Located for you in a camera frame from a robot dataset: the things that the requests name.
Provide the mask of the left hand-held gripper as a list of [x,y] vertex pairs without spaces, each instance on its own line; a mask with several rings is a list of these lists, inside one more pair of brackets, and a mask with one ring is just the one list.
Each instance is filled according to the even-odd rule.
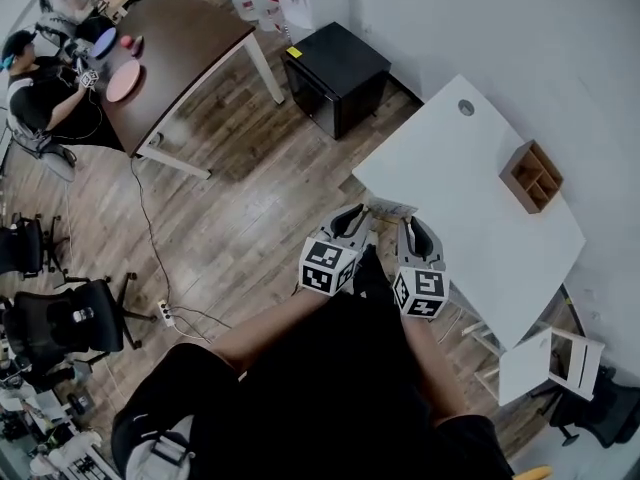
[[327,214],[304,243],[298,286],[327,296],[342,290],[354,277],[372,225],[373,213],[364,203]]

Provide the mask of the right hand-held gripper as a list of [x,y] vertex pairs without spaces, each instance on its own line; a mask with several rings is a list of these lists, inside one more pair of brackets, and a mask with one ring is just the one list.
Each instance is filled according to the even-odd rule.
[[392,288],[401,314],[433,320],[449,298],[441,241],[422,220],[403,218],[397,229],[396,259]]

